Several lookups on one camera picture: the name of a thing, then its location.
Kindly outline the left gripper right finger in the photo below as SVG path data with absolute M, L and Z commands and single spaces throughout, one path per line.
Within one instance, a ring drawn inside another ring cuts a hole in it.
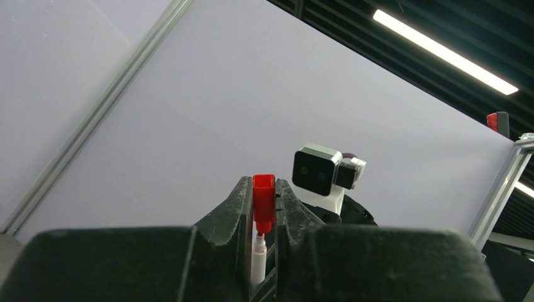
M 450 230 L 327 225 L 276 182 L 277 301 L 501 301 L 481 253 Z

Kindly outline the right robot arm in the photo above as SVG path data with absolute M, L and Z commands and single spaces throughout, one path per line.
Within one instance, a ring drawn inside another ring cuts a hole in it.
M 377 227 L 373 215 L 346 194 L 333 197 L 308 194 L 298 200 L 310 212 L 308 225 L 366 225 Z

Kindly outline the white red marker pen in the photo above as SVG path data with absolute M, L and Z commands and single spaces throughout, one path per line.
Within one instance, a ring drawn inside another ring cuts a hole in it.
M 266 276 L 267 251 L 265 235 L 259 233 L 253 240 L 251 249 L 251 292 L 254 293 Z

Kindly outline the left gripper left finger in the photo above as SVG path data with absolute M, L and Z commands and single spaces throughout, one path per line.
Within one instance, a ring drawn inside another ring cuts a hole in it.
M 247 301 L 252 179 L 192 226 L 50 230 L 34 236 L 2 301 Z

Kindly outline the red pen cap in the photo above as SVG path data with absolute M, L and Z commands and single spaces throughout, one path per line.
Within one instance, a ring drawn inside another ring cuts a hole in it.
M 275 184 L 273 174 L 253 176 L 253 218 L 259 235 L 269 233 L 276 220 Z

